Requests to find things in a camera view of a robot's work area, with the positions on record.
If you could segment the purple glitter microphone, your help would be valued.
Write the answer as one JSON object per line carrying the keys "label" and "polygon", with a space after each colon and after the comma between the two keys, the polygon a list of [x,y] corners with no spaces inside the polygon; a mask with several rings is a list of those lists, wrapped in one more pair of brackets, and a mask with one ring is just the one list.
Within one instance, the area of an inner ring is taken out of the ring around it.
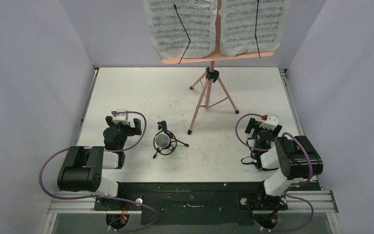
{"label": "purple glitter microphone", "polygon": [[154,140],[155,146],[165,149],[170,145],[170,137],[166,133],[158,133]]}

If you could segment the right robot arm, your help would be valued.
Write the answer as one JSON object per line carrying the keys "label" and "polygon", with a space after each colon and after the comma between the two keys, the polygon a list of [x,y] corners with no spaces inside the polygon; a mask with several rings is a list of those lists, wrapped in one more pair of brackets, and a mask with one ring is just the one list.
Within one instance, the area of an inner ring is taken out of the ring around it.
{"label": "right robot arm", "polygon": [[281,133],[282,126],[273,114],[260,120],[250,115],[245,133],[250,137],[243,141],[250,155],[241,159],[243,165],[253,165],[259,172],[273,172],[262,181],[259,190],[249,198],[242,198],[242,205],[252,210],[285,210],[286,193],[294,187],[309,183],[312,177],[323,172],[323,162],[307,136]]}

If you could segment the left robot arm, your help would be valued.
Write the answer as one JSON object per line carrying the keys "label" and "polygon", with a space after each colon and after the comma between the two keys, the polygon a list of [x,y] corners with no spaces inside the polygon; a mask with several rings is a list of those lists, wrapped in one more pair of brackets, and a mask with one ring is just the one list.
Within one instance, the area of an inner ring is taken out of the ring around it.
{"label": "left robot arm", "polygon": [[141,120],[134,118],[132,127],[128,115],[117,115],[107,116],[106,123],[104,146],[73,146],[68,149],[57,185],[61,191],[107,196],[107,204],[120,210],[125,206],[126,197],[118,191],[118,182],[105,178],[102,170],[122,169],[126,159],[122,150],[128,137],[142,134]]}

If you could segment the pink music stand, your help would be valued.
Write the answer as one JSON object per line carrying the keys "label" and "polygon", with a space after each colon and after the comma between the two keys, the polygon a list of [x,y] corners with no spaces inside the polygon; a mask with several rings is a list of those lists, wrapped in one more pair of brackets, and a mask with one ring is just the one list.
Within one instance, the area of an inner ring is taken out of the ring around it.
{"label": "pink music stand", "polygon": [[274,54],[274,52],[262,52],[260,54],[250,53],[250,54],[241,54],[236,57],[227,57],[220,52],[220,34],[221,34],[221,1],[217,0],[218,10],[216,17],[216,49],[209,56],[204,58],[190,58],[190,59],[167,59],[161,60],[164,64],[182,64],[182,63],[194,63],[194,62],[209,62],[210,65],[207,67],[206,71],[199,77],[198,82],[204,84],[201,96],[199,98],[196,109],[201,108],[210,109],[211,105],[209,104],[210,94],[212,84],[215,82],[221,82],[219,72],[215,70],[215,63],[221,60],[233,60],[233,59],[248,59],[248,58],[262,58],[269,57]]}

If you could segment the black microphone tripod mount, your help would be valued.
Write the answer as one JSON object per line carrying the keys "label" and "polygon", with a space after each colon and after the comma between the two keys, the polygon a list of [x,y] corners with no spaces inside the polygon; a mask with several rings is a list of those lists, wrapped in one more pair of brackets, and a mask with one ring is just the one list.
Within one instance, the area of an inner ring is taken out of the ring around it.
{"label": "black microphone tripod mount", "polygon": [[154,136],[153,138],[153,147],[155,149],[155,154],[153,155],[153,159],[156,159],[158,155],[163,155],[163,156],[169,156],[171,155],[177,148],[178,146],[178,143],[181,143],[182,145],[184,145],[185,147],[189,147],[189,144],[187,143],[184,143],[180,140],[178,140],[175,136],[175,134],[171,131],[168,130],[168,126],[167,126],[167,123],[165,120],[162,120],[160,122],[157,122],[157,129],[158,129],[158,133],[166,133],[169,137],[170,137],[170,145],[165,148],[165,149],[162,149],[162,148],[158,148],[157,146],[155,146],[155,143],[154,143],[154,140],[155,140],[155,137],[157,136],[157,134]]}

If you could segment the sheet music page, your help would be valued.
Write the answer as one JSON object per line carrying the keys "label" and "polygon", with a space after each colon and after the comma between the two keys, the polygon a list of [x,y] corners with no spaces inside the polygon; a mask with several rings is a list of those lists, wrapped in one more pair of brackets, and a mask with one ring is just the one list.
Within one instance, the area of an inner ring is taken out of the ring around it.
{"label": "sheet music page", "polygon": [[274,52],[291,0],[221,1],[220,52],[227,57]]}
{"label": "sheet music page", "polygon": [[146,0],[144,9],[161,60],[200,59],[215,51],[217,1]]}

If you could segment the aluminium rail frame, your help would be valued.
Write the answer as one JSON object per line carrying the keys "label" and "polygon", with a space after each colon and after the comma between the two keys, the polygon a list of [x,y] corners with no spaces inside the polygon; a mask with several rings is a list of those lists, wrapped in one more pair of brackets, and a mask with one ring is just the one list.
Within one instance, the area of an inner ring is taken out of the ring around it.
{"label": "aluminium rail frame", "polygon": [[[273,172],[258,172],[243,166],[239,159],[249,149],[237,140],[246,125],[241,118],[255,115],[256,120],[267,114],[278,116],[281,133],[300,136],[288,93],[277,68],[222,68],[221,82],[212,84],[210,109],[196,109],[204,84],[198,82],[203,68],[100,68],[93,83],[86,113],[75,146],[104,146],[103,132],[108,125],[106,116],[117,109],[128,110],[128,121],[141,120],[142,134],[128,137],[124,149],[122,169],[104,169],[102,175],[115,182],[182,182],[225,183],[262,182]],[[165,120],[168,130],[178,143],[169,156],[158,155],[153,138],[158,133],[157,122]],[[291,196],[290,209],[275,211],[263,221],[254,216],[254,225],[238,224],[199,225],[208,234],[338,234],[337,207],[331,191],[320,188],[318,180],[299,188]],[[103,224],[110,234],[143,231],[156,234],[165,225],[154,222],[141,224],[141,212],[96,211],[96,199],[118,200],[118,196],[93,195],[90,192],[59,190],[51,202],[52,214],[100,214],[103,220],[87,220],[82,229],[91,224]],[[193,233],[193,225],[169,225],[172,233]]]}

